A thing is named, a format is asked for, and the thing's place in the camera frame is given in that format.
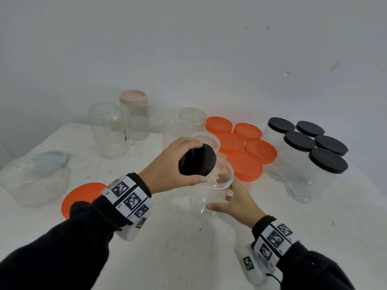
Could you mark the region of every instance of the black sweatshirt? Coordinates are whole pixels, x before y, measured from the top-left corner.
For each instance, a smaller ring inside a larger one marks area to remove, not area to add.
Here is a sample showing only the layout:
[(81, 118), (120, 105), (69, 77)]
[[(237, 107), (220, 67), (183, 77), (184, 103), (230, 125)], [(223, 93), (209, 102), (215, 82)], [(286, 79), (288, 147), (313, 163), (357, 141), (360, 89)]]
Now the black sweatshirt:
[[(254, 238), (274, 220), (272, 216), (259, 220), (252, 229)], [(104, 196), (92, 204), (74, 203), (68, 220), (0, 263), (0, 289), (91, 289), (108, 259), (114, 231), (125, 224), (128, 220)], [(299, 242), (277, 267), (283, 273), (281, 289), (354, 289), (334, 261)]]

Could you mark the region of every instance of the person's left hand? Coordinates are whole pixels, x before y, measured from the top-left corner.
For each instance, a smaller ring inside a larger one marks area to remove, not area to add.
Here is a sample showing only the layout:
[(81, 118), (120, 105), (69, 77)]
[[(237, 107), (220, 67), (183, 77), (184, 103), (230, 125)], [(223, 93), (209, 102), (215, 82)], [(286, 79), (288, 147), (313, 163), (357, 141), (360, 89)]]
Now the person's left hand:
[(184, 176), (179, 172), (179, 161), (183, 155), (192, 148), (201, 148), (202, 146), (201, 142), (195, 138), (180, 137), (163, 150), (138, 175), (148, 186), (152, 194), (204, 183), (207, 181), (204, 176)]

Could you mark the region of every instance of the orange lid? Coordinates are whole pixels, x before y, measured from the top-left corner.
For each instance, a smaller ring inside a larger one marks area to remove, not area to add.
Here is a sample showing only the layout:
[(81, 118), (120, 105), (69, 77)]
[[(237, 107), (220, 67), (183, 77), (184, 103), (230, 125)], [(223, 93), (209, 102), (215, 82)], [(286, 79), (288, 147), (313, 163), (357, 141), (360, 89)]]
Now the orange lid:
[(206, 129), (216, 135), (219, 132), (231, 132), (233, 124), (222, 117), (210, 117), (206, 121)]
[(62, 215), (68, 219), (70, 217), (70, 207), (76, 201), (87, 201), (92, 203), (101, 195), (101, 191), (107, 186), (103, 183), (92, 182), (78, 186), (71, 191), (62, 202)]
[(271, 164), (277, 157), (277, 150), (274, 146), (260, 139), (253, 139), (246, 142), (244, 150), (257, 157), (264, 165)]
[(254, 125), (249, 123), (238, 123), (234, 127), (234, 133), (238, 135), (243, 141), (251, 139), (259, 139), (262, 136), (262, 131)]
[(245, 151), (235, 151), (227, 157), (234, 167), (235, 175), (241, 181), (253, 182), (261, 176), (263, 166), (252, 154)]
[(219, 132), (216, 136), (220, 140), (220, 149), (221, 153), (229, 155), (233, 151), (242, 150), (244, 143), (243, 141), (234, 133), (231, 132)]

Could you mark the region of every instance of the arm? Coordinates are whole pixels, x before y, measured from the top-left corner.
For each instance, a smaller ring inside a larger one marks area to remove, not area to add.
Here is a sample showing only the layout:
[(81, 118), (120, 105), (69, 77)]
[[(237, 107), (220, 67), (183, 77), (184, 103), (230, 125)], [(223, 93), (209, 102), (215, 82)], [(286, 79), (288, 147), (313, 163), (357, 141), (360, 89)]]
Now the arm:
[[(181, 157), (201, 146), (193, 138), (176, 140), (134, 177), (136, 184), (152, 195), (205, 182), (203, 176), (178, 171)], [(0, 263), (0, 289), (91, 289), (108, 259), (114, 231), (127, 224), (132, 223), (104, 196), (73, 204), (68, 220)]]
[[(231, 189), (233, 196), (228, 199), (228, 203), (210, 203), (207, 209), (229, 214), (251, 228), (256, 242), (276, 218), (266, 215), (258, 207), (237, 178), (234, 179)], [(354, 289), (334, 261), (320, 253), (308, 251), (298, 241), (280, 258), (277, 268), (283, 273), (281, 289)]]

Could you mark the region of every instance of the held black lid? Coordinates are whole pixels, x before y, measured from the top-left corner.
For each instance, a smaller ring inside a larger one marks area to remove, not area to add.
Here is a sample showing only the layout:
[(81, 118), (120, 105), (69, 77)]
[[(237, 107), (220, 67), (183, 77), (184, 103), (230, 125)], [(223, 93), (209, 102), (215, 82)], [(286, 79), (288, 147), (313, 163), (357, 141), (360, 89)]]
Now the held black lid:
[(309, 136), (297, 131), (289, 131), (284, 136), (284, 141), (292, 148), (300, 151), (311, 151), (316, 143)]
[(330, 136), (317, 135), (315, 142), (318, 148), (330, 150), (339, 156), (344, 156), (348, 152), (348, 148), (345, 144)]
[(295, 126), (292, 122), (278, 117), (270, 118), (267, 124), (274, 131), (284, 134), (288, 131), (293, 131), (295, 129)]
[(309, 159), (319, 168), (334, 174), (344, 173), (348, 169), (347, 162), (338, 154), (324, 148), (314, 148)]
[(320, 126), (308, 121), (298, 121), (296, 128), (301, 133), (310, 137), (316, 137), (317, 135), (323, 135), (325, 133), (324, 129)]
[(201, 148), (193, 148), (185, 153), (179, 161), (179, 172), (181, 175), (210, 174), (216, 164), (216, 154), (211, 146), (203, 143)]

